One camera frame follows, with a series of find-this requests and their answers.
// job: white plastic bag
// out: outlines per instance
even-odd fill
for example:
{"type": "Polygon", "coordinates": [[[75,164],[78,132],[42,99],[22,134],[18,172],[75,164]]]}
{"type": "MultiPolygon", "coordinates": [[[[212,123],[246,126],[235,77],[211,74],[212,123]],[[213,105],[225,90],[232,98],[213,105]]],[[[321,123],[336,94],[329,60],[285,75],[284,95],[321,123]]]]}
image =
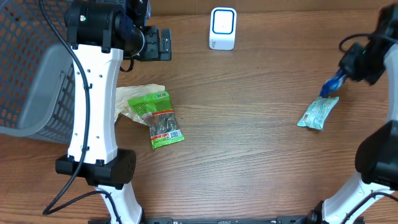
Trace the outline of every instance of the white plastic bag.
{"type": "Polygon", "coordinates": [[[301,120],[297,123],[300,127],[315,128],[323,130],[325,122],[331,109],[337,104],[339,98],[318,97],[307,109],[301,120]]]}
{"type": "Polygon", "coordinates": [[[116,101],[114,110],[114,122],[118,119],[119,113],[131,118],[133,121],[146,125],[142,118],[129,106],[127,100],[151,93],[164,91],[162,85],[149,84],[144,86],[126,86],[116,88],[116,101]]]}

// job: gray basket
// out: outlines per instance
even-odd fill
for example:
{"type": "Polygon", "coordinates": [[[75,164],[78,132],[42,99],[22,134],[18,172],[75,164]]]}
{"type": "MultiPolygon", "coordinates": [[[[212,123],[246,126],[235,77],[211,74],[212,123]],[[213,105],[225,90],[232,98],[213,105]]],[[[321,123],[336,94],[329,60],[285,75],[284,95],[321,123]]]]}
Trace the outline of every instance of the gray basket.
{"type": "MultiPolygon", "coordinates": [[[[65,37],[68,1],[45,1],[65,37]]],[[[44,20],[38,0],[0,0],[0,134],[69,143],[72,58],[44,20]]]]}

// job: green packet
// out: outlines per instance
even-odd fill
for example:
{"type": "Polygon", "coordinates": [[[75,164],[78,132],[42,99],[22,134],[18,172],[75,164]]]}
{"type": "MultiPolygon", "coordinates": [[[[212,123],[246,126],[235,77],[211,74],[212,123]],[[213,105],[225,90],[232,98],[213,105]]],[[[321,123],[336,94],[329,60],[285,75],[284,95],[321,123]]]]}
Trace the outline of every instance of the green packet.
{"type": "Polygon", "coordinates": [[[149,126],[153,149],[185,139],[175,119],[167,91],[133,98],[127,102],[149,126]]]}

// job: wood surface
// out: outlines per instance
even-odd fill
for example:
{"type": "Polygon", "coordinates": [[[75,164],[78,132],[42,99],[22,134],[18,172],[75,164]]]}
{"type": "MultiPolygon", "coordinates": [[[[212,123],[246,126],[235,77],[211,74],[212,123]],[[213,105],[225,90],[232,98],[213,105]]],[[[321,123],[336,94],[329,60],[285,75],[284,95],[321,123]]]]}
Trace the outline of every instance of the wood surface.
{"type": "Polygon", "coordinates": [[[150,0],[154,16],[210,14],[215,7],[238,13],[380,9],[397,0],[150,0]]]}
{"type": "MultiPolygon", "coordinates": [[[[186,140],[153,151],[146,126],[122,118],[118,146],[137,153],[133,186],[148,217],[306,215],[354,172],[356,149],[386,118],[387,77],[347,82],[324,131],[297,127],[337,70],[347,35],[372,32],[378,10],[240,14],[232,51],[209,50],[208,16],[154,17],[171,28],[171,62],[137,62],[118,86],[165,85],[186,140]]],[[[0,223],[86,223],[107,218],[99,195],[49,217],[68,177],[55,159],[68,146],[0,136],[0,223]]],[[[61,202],[93,190],[77,179],[61,202]]],[[[368,223],[397,223],[384,198],[368,223]]]]}

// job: light blue packet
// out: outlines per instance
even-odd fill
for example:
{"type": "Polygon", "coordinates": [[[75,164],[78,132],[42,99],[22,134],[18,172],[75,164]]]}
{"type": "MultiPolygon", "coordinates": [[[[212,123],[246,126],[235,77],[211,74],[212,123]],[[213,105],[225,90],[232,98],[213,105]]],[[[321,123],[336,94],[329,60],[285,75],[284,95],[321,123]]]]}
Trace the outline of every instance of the light blue packet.
{"type": "Polygon", "coordinates": [[[331,109],[337,104],[339,98],[318,97],[304,113],[303,117],[297,123],[300,127],[315,128],[323,130],[323,123],[328,117],[331,109]]]}

